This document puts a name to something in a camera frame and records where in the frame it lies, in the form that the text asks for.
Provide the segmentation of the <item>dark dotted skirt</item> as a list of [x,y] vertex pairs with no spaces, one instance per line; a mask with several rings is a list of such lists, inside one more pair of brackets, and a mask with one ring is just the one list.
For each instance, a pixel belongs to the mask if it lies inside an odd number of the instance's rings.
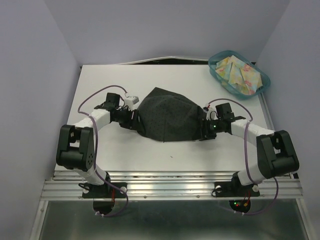
[[138,134],[158,142],[202,138],[203,109],[184,95],[155,87],[137,108]]

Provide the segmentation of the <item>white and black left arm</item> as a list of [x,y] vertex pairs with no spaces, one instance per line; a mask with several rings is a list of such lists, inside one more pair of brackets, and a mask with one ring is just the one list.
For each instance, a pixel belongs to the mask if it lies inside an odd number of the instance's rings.
[[56,164],[73,170],[86,180],[80,187],[87,193],[106,197],[111,193],[110,175],[97,164],[98,132],[106,125],[116,122],[132,129],[137,119],[135,105],[137,96],[128,93],[122,98],[116,93],[107,93],[103,103],[88,114],[78,109],[85,118],[76,124],[60,128],[56,152]]

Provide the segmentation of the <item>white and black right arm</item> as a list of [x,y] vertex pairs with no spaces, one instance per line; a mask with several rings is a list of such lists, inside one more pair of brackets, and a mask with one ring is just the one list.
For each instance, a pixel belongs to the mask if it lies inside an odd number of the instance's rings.
[[201,137],[214,139],[218,133],[242,138],[245,169],[235,172],[230,181],[215,182],[214,193],[243,196],[264,180],[296,172],[300,163],[290,137],[285,130],[274,131],[252,123],[253,119],[235,116],[229,103],[203,108]]

